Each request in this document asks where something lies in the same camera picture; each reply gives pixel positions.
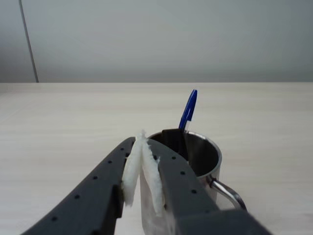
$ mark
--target blue pen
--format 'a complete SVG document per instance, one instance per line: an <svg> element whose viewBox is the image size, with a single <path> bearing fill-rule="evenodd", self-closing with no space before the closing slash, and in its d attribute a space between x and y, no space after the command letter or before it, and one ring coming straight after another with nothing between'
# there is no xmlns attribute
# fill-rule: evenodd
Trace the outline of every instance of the blue pen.
<svg viewBox="0 0 313 235"><path fill-rule="evenodd" d="M187 122L191 121L192 114L194 113L196 101L197 101L197 90L193 90L189 96L185 110L181 116L179 129L185 130Z"/></svg>

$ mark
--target stainless steel mug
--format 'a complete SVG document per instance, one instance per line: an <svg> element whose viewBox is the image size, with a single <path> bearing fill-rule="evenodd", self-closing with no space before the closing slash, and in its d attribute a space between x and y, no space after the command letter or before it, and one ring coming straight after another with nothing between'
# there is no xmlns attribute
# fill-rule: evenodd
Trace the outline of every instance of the stainless steel mug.
<svg viewBox="0 0 313 235"><path fill-rule="evenodd" d="M246 210L246 206L236 191L219 181L222 153L209 138L192 131L185 132L188 152L188 163L206 189L210 197L216 201L217 193L228 198L234 207ZM162 143L162 133L149 137ZM152 199L143 172L140 174L142 225L146 235L166 235L164 218L156 217L152 207Z"/></svg>

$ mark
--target light wood tabletop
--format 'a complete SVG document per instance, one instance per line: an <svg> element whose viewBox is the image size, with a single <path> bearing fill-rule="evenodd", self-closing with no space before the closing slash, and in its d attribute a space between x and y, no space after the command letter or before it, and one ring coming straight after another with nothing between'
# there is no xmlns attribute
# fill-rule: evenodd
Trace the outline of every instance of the light wood tabletop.
<svg viewBox="0 0 313 235"><path fill-rule="evenodd" d="M28 229L127 137L177 127L192 89L189 129L220 147L221 181L273 234L313 234L313 83L2 83L0 234ZM115 234L144 234L138 186Z"/></svg>

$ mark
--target cup rim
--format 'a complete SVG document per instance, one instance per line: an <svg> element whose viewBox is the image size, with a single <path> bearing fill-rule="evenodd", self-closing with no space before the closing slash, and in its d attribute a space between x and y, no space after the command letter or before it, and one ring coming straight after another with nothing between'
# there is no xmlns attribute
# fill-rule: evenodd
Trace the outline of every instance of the cup rim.
<svg viewBox="0 0 313 235"><path fill-rule="evenodd" d="M150 135L148 138L150 139L153 136L156 136L156 135L161 134L161 133L162 132L157 132L155 134ZM218 154L219 159L218 159L218 162L216 163L216 166L211 171L209 171L208 173L206 173L204 175L197 176L197 177L198 178L206 177L206 176L212 174L213 172L215 172L216 170L218 170L222 164L222 152L221 152L220 148L211 139L209 139L208 137L206 137L202 134L196 133L194 131L185 131L185 134L194 135L194 136L197 136L197 137L203 139L204 141L208 141L216 149L217 154Z"/></svg>

